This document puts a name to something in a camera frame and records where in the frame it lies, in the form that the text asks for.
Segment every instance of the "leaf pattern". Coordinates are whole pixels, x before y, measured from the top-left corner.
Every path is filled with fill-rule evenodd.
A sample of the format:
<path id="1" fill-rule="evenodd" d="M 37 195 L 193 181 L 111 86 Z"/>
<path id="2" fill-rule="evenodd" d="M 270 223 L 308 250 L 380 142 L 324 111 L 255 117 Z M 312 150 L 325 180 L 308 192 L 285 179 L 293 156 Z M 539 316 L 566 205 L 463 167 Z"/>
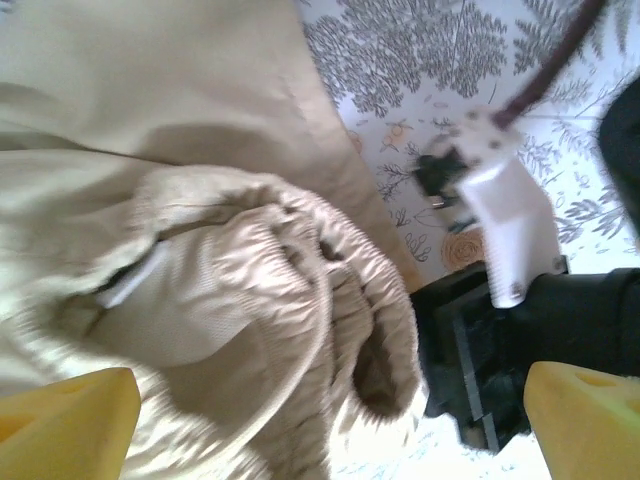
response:
<path id="1" fill-rule="evenodd" d="M 608 240 L 618 235 L 626 225 L 624 209 L 618 205 L 613 185 L 605 185 L 598 202 L 591 199 L 572 202 L 562 217 L 557 217 L 560 242 L 567 244 L 579 239 L 586 227 Z"/>
<path id="2" fill-rule="evenodd" d="M 416 213 L 413 219 L 418 222 L 423 227 L 431 227 L 431 228 L 439 228 L 442 230 L 446 230 L 438 217 L 433 213 L 431 208 L 425 208 Z"/>
<path id="3" fill-rule="evenodd" d="M 429 259 L 429 253 L 431 252 L 431 247 L 427 244 L 427 235 L 423 234 L 417 238 L 414 238 L 412 233 L 407 233 L 405 236 L 405 241 L 407 242 L 407 247 L 409 251 L 413 255 L 413 258 L 416 259 L 417 262 L 426 262 Z"/>
<path id="4" fill-rule="evenodd" d="M 323 15 L 304 30 L 334 101 L 350 96 L 359 112 L 385 117 L 425 74 L 468 98 L 507 63 L 506 26 L 471 0 L 336 2 L 340 17 Z"/>
<path id="5" fill-rule="evenodd" d="M 606 108 L 633 79 L 640 75 L 640 61 L 632 58 L 628 63 L 631 65 L 624 65 L 623 68 L 614 71 L 613 79 L 605 82 L 598 93 L 581 106 L 580 111 L 575 115 L 576 118 L 583 116 L 594 107 Z"/>
<path id="6" fill-rule="evenodd" d="M 400 208 L 396 211 L 390 211 L 389 216 L 395 224 L 396 228 L 404 227 L 411 223 L 411 219 L 407 217 L 407 209 Z"/>
<path id="7" fill-rule="evenodd" d="M 590 98 L 593 83 L 586 78 L 556 82 L 543 96 L 540 103 L 551 103 L 560 111 L 578 107 Z"/>
<path id="8" fill-rule="evenodd" d="M 583 0 L 522 0 L 533 20 L 518 19 L 516 26 L 521 36 L 514 40 L 516 48 L 515 73 L 538 67 L 562 38 L 571 20 L 575 18 Z M 606 29 L 613 17 L 620 53 L 627 52 L 627 37 L 631 19 L 640 22 L 640 13 L 634 12 L 635 0 L 611 0 L 588 36 L 588 44 L 599 59 L 604 58 Z M 579 56 L 585 59 L 584 48 Z"/>
<path id="9" fill-rule="evenodd" d="M 378 176 L 383 180 L 378 182 L 378 192 L 385 202 L 393 200 L 400 189 L 413 178 L 411 172 L 406 167 L 400 167 L 395 163 L 386 163 L 378 167 Z"/>
<path id="10" fill-rule="evenodd" d="M 581 156 L 585 160 L 600 156 L 596 134 L 566 120 L 555 120 L 553 131 L 559 133 L 558 141 L 567 151 Z"/>
<path id="11" fill-rule="evenodd" d="M 434 118 L 433 120 L 431 120 L 431 123 L 434 127 L 438 128 L 441 131 L 447 130 L 453 125 L 453 122 L 448 117 Z"/>
<path id="12" fill-rule="evenodd" d="M 553 174 L 553 166 L 560 159 L 560 151 L 552 142 L 538 143 L 531 135 L 525 137 L 524 145 L 518 150 L 517 155 L 529 173 L 542 182 Z"/>

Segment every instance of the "beige fabric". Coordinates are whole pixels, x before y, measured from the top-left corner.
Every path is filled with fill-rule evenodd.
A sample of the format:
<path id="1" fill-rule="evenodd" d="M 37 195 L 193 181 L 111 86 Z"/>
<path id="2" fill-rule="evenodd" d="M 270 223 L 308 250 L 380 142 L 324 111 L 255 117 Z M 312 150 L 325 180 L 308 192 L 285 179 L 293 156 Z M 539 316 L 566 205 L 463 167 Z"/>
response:
<path id="1" fill-rule="evenodd" d="M 0 120 L 27 129 L 18 145 L 42 147 L 32 133 L 46 132 L 117 155 L 281 175 L 353 219 L 409 291 L 423 286 L 292 0 L 21 0 L 0 58 Z"/>
<path id="2" fill-rule="evenodd" d="M 321 479 L 393 452 L 424 407 L 402 276 L 422 282 L 293 7 L 177 5 L 23 0 L 0 29 L 0 394 L 130 366 L 125 479 Z M 214 164 L 315 190 L 403 275 L 319 196 Z M 158 239 L 168 263 L 98 308 Z"/>

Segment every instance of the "white plastic bracket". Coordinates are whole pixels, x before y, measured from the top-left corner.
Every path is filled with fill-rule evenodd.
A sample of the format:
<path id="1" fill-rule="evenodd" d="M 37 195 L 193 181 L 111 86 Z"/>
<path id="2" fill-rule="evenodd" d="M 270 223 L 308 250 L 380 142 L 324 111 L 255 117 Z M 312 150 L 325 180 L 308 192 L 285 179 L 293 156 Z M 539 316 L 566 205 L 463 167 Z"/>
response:
<path id="1" fill-rule="evenodd" d="M 551 202 L 516 155 L 522 137 L 498 129 L 492 113 L 469 112 L 444 143 L 469 168 L 455 188 L 483 229 L 492 303 L 512 308 L 536 277 L 562 273 L 565 266 Z"/>

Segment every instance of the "black plastic part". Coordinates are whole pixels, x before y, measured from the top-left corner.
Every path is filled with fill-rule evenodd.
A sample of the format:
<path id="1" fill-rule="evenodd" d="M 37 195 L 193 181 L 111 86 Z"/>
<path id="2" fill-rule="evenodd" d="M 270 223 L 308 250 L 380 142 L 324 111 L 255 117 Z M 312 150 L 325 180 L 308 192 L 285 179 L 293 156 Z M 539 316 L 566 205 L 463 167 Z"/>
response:
<path id="1" fill-rule="evenodd" d="M 414 176 L 418 185 L 428 197 L 441 197 L 445 203 L 449 191 L 455 182 L 468 170 L 455 149 L 451 149 L 444 157 L 422 155 L 416 160 Z"/>
<path id="2" fill-rule="evenodd" d="M 478 263 L 411 298 L 430 389 L 425 415 L 451 414 L 468 446 L 499 452 L 530 431 L 523 394 L 536 361 L 640 375 L 640 270 L 543 275 L 522 304 L 498 310 Z"/>
<path id="3" fill-rule="evenodd" d="M 640 78 L 605 114 L 598 145 L 627 215 L 640 233 Z"/>

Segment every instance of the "yellow foam block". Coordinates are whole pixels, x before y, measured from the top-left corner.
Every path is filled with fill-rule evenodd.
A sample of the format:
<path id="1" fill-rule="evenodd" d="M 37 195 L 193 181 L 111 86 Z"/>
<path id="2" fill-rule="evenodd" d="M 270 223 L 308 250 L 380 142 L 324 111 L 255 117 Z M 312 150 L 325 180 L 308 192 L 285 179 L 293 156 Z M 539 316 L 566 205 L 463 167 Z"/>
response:
<path id="1" fill-rule="evenodd" d="M 0 398 L 0 478 L 116 480 L 139 412 L 125 368 Z"/>
<path id="2" fill-rule="evenodd" d="M 539 362 L 524 405 L 554 480 L 640 479 L 637 380 Z"/>

